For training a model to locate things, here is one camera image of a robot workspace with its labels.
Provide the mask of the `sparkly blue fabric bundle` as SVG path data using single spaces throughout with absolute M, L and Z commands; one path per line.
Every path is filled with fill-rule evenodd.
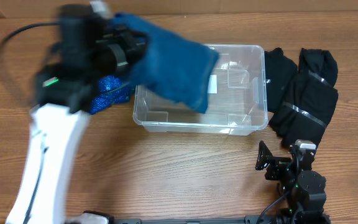
M 91 102 L 89 113 L 96 114 L 113 105 L 127 103 L 134 93 L 135 85 L 112 75 L 106 76 L 98 83 L 98 92 Z

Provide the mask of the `blue denim jeans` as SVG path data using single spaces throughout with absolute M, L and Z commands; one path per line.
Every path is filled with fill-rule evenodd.
M 129 70 L 127 79 L 162 98 L 183 103 L 197 113 L 208 109 L 208 85 L 219 53 L 203 44 L 133 14 L 120 12 L 111 23 L 124 24 L 147 36 L 145 55 Z

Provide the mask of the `large black taped garment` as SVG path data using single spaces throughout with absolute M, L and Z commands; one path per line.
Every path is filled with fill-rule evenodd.
M 336 109 L 337 76 L 337 62 L 330 51 L 301 49 L 298 69 L 269 122 L 282 138 L 282 146 L 297 140 L 320 144 Z

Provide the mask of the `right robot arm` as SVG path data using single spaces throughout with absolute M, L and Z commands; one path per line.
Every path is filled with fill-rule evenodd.
M 256 223 L 330 223 L 324 214 L 326 178 L 312 170 L 316 145 L 297 140 L 291 157 L 276 157 L 259 142 L 256 170 L 266 170 L 265 179 L 277 181 L 279 198 L 268 205 Z

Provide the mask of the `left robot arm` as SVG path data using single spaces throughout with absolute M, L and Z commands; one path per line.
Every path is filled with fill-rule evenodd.
M 123 75 L 145 54 L 142 34 L 109 25 L 102 1 L 60 8 L 60 41 L 34 80 L 29 149 L 7 223 L 65 223 L 76 152 L 90 121 L 100 79 Z

